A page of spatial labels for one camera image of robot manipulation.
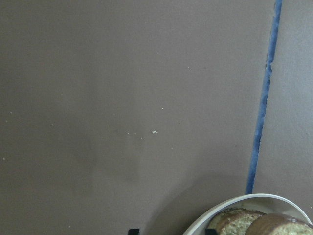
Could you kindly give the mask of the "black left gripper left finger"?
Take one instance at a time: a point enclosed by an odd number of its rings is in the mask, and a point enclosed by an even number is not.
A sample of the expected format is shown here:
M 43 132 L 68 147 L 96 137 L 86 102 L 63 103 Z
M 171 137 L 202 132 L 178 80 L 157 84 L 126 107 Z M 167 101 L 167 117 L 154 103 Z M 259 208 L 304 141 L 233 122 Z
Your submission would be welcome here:
M 128 235 L 139 235 L 139 229 L 129 229 Z

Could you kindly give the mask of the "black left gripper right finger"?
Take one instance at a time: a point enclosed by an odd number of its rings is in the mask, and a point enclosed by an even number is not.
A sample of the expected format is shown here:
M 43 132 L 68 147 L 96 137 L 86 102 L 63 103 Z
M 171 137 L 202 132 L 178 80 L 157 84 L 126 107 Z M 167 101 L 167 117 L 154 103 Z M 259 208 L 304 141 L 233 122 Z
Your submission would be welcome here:
M 205 235 L 217 235 L 217 231 L 212 228 L 205 229 Z

